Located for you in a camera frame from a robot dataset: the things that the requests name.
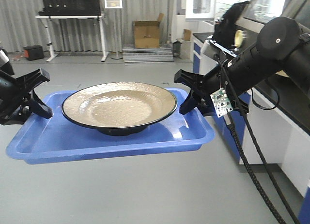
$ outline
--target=brown cardboard box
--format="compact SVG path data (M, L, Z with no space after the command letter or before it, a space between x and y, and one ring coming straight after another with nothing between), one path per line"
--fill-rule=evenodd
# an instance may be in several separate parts
M183 40L190 41L190 35L191 35L190 30L187 30L187 29L183 30Z
M159 48L159 24L164 14L160 13L157 21L135 21L135 48Z

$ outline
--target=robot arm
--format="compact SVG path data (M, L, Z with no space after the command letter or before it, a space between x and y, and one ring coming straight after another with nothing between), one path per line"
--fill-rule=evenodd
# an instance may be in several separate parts
M23 124L30 114L46 119L53 111L34 92L34 88L49 81L49 74L43 69L13 78L14 71L5 50L0 48L0 124Z
M227 83L225 74L239 96L262 80L283 70L291 80L310 98L310 30L295 20L278 17L268 22L258 35L257 42L232 58L216 54L219 62L206 75L183 70L175 74L174 82L182 83L191 91L180 106L185 114L198 107L205 116L214 115L215 108L210 95ZM238 110L229 87L226 94L234 110Z

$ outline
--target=sign stand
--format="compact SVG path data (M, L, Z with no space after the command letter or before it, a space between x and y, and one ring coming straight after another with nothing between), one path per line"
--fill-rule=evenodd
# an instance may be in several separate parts
M122 0L105 0L105 8L106 9L122 9L123 3ZM113 12L113 24L114 24L114 43L116 48L116 56L111 57L113 60L120 60L123 57L119 55L119 51L117 50L117 28L116 28L116 10Z

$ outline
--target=gray floor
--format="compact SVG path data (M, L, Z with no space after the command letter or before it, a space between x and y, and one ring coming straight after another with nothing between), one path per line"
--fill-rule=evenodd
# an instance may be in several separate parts
M95 84L137 81L162 87L173 83L188 60L173 63L124 64L100 56L60 56L14 61L16 76L42 67L51 81L36 92L43 98L58 90ZM247 173L237 165L221 137L198 151L131 156L56 164L28 165L5 155L20 126L0 126L1 224L275 224ZM302 197L274 167L294 211ZM266 173L257 177L287 223L292 223Z

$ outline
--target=desk leg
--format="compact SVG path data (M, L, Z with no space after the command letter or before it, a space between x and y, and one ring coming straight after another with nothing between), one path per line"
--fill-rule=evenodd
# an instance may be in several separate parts
M52 39L50 37L50 33L49 33L49 29L48 29L48 24L47 24L47 19L42 18L41 19L44 27L45 27L45 31L46 31L46 36L47 36L47 40L48 40L48 46L49 46L49 54L50 57L46 60L46 62L51 62L59 53L54 53L54 48L53 48L53 44L52 44Z
M105 34L104 34L104 27L103 27L102 19L103 17L99 18L99 27L100 27L100 37L101 37L102 54L103 54L101 62L104 62L106 61L106 58L108 55L106 53Z

